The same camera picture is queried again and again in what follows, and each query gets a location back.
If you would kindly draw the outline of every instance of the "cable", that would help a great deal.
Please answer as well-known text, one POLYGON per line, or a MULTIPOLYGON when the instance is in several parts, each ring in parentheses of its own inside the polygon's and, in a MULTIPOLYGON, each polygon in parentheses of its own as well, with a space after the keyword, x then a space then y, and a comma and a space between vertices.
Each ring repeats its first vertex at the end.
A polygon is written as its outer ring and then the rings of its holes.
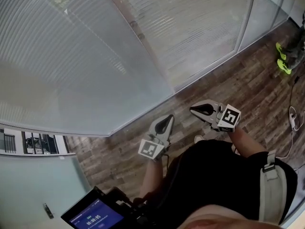
POLYGON ((294 87, 295 87, 295 84, 296 84, 296 83, 298 82, 298 80, 299 80, 302 76, 304 76, 304 75, 305 75, 305 73, 301 74, 300 76, 297 76, 297 77, 295 78, 294 84, 293 84, 292 87, 291 87, 290 98, 289 98, 289 111, 288 111, 289 123, 290 123, 290 126, 291 126, 291 132, 292 132, 292 133, 291 133, 291 146, 290 146, 290 148, 289 148, 289 150, 288 150, 288 153, 287 153, 284 157, 279 157, 279 156, 277 156, 278 159, 286 159, 286 158, 289 157, 290 151, 291 151, 292 146, 293 146, 293 143, 294 143, 294 131, 297 132, 297 131, 303 126, 303 124, 304 124, 305 111, 303 112, 303 121, 302 121, 302 123, 300 124, 300 126, 299 126, 297 129, 295 128, 295 125, 293 126, 292 123, 290 122, 290 110, 293 109, 293 110, 295 111, 295 114, 297 114, 295 108, 293 108, 293 107, 291 106, 292 92, 293 92, 293 89, 294 89, 294 87))
POLYGON ((299 168, 294 169, 294 171, 298 171, 298 170, 301 169, 303 166, 305 166, 305 164, 302 164, 299 168))
POLYGON ((172 180, 171 180, 171 183, 170 183, 170 186, 169 186, 169 188, 167 189, 167 192, 166 192, 165 196, 162 198, 162 200, 161 200, 161 202, 159 203, 159 205, 157 206, 157 208, 160 208, 160 207, 163 205, 163 203, 165 202, 165 200, 167 199, 167 196, 168 196, 170 190, 172 189, 173 183, 174 183, 174 181, 175 181, 175 179, 176 179, 176 176, 177 176, 177 174, 178 174, 178 170, 179 170, 179 167, 180 167, 180 163, 181 163, 181 160, 182 160, 182 157, 183 157, 184 154, 185 154, 185 153, 182 153, 182 154, 180 155, 179 160, 178 160, 178 164, 177 164, 177 167, 176 167, 176 170, 175 170, 175 173, 174 173, 174 175, 173 175, 173 177, 172 177, 172 180))
POLYGON ((278 156, 277 156, 277 158, 278 158, 278 159, 285 159, 285 158, 288 158, 288 156, 289 156, 289 154, 290 154, 290 151, 291 151, 291 149, 292 149, 293 144, 294 144, 294 131, 293 131, 293 129, 291 128, 291 146, 290 146, 290 149, 289 149, 288 153, 287 153, 284 157, 278 157, 278 156))

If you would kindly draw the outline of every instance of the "black shirt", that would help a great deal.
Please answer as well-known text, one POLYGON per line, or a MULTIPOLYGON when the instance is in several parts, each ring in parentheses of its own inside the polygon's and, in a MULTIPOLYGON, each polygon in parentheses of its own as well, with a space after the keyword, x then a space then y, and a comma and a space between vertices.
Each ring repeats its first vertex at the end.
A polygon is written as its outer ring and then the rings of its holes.
MULTIPOLYGON (((177 228, 188 216, 206 205, 234 210, 248 219, 258 220, 260 170, 267 164, 268 152, 248 158, 234 154, 225 141, 200 141, 171 163, 159 188, 148 199, 160 224, 177 228)), ((286 174, 286 216, 297 187, 297 175, 276 159, 286 174)))

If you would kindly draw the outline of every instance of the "person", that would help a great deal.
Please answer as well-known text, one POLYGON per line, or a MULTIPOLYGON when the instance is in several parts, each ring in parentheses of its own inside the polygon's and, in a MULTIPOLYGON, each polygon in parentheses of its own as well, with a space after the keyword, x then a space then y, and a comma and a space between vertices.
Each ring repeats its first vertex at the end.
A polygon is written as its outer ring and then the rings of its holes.
POLYGON ((277 60, 278 67, 287 74, 291 74, 291 71, 305 58, 305 12, 303 13, 303 25, 287 48, 283 49, 278 42, 275 47, 280 54, 280 58, 277 60))
MULTIPOLYGON (((277 229, 258 222, 260 169, 267 163, 267 150, 237 127, 232 143, 204 140, 175 158, 163 178, 162 159, 148 161, 140 197, 153 211, 158 225, 167 229, 277 229)), ((285 172, 287 195, 284 214, 295 196, 297 175, 275 159, 285 172)))

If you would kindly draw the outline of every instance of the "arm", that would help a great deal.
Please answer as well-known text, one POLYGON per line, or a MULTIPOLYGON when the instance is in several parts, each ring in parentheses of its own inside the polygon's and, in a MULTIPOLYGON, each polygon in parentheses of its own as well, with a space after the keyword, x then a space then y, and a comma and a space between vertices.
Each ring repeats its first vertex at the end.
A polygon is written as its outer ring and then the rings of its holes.
POLYGON ((235 132, 228 134, 234 146, 243 157, 267 151, 240 127, 237 127, 235 132))
POLYGON ((163 165, 162 159, 154 162, 148 161, 146 174, 142 187, 140 189, 140 198, 143 198, 147 193, 153 192, 161 183, 163 179, 163 165))

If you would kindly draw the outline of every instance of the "white cable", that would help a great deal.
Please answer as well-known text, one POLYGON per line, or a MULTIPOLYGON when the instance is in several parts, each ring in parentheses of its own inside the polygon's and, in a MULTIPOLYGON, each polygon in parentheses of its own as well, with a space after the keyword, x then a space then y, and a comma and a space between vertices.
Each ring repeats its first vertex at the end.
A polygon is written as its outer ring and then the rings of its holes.
MULTIPOLYGON (((296 114, 296 110, 295 108, 293 108, 292 106, 289 107, 289 115, 290 115, 290 109, 293 109, 295 111, 295 114, 296 114)), ((288 153, 284 156, 284 157, 277 157, 278 159, 285 159, 285 158, 288 158, 289 154, 290 154, 290 151, 292 149, 292 146, 294 144, 294 132, 297 132, 301 127, 302 125, 304 124, 304 116, 305 116, 305 111, 303 112, 303 121, 301 123, 301 125, 299 126, 299 128, 295 128, 295 126, 293 127, 292 123, 289 121, 290 123, 290 126, 291 126, 291 146, 290 146, 290 149, 288 151, 288 153)))
POLYGON ((292 149, 292 146, 294 144, 294 131, 293 129, 291 129, 291 146, 290 146, 290 149, 288 151, 288 153, 284 156, 284 157, 277 157, 278 159, 285 159, 285 158, 288 158, 289 154, 290 154, 290 151, 292 149))
MULTIPOLYGON (((294 111, 295 111, 295 113, 296 113, 296 110, 295 110, 295 108, 293 108, 292 106, 290 106, 289 107, 289 113, 290 113, 290 109, 293 109, 294 111)), ((302 119, 302 123, 301 123, 301 125, 299 126, 299 128, 293 128, 293 130, 295 131, 295 132, 297 132, 302 126, 303 126, 303 124, 304 124, 304 116, 305 116, 305 111, 303 112, 303 119, 302 119)))

